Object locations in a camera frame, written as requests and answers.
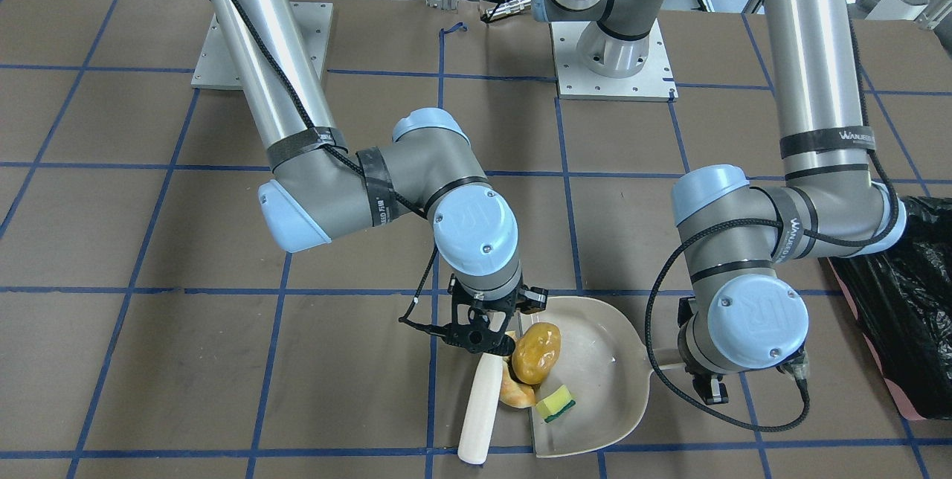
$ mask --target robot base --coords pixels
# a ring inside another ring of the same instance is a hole
[[[329,2],[292,2],[292,13],[300,28],[303,45],[310,55],[310,61],[318,76],[324,74],[324,60],[327,58],[327,43],[330,40],[330,21],[333,5]],[[202,52],[195,62],[195,73],[191,76],[194,89],[241,90],[241,79],[235,69],[228,46],[218,26],[218,19],[211,17],[208,34]]]
[[[579,59],[579,37],[588,22],[552,22],[552,51],[559,78],[559,97],[567,100],[632,100],[667,102],[678,87],[674,85],[671,63],[657,22],[649,41],[652,49],[642,70],[629,78],[608,78],[588,69]]]

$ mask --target yellow sponge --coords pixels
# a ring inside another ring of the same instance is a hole
[[[565,385],[560,385],[559,389],[553,391],[549,397],[538,402],[536,409],[541,417],[545,418],[545,422],[550,422],[564,414],[569,408],[574,407],[574,405],[575,399],[568,392],[568,388]]]

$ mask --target gray floor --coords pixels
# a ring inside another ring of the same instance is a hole
[[[558,99],[547,26],[527,17],[334,4],[323,84],[351,147],[445,107],[519,218],[527,281],[606,300],[636,327],[678,244],[676,178],[732,163],[779,183],[762,17],[663,12],[680,99],[576,102]],[[0,42],[0,477],[952,476],[952,425],[901,420],[816,261],[779,270],[811,313],[802,427],[755,436],[653,384],[642,424],[605,451],[537,460],[527,415],[501,408],[489,462],[463,465],[476,358],[396,323],[428,226],[280,251],[244,98],[190,88],[210,14],[207,0],[0,0],[0,38],[15,39]],[[441,36],[459,21],[469,30]],[[952,196],[948,57],[911,24],[857,29],[898,191]],[[419,317],[444,321],[448,266],[436,274]],[[659,347],[688,287],[679,263]],[[799,410],[779,374],[727,383],[728,414]]]

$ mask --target black plastic bag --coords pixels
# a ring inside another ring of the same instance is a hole
[[[907,228],[888,251],[831,258],[885,378],[915,412],[952,419],[952,199],[902,197]]]

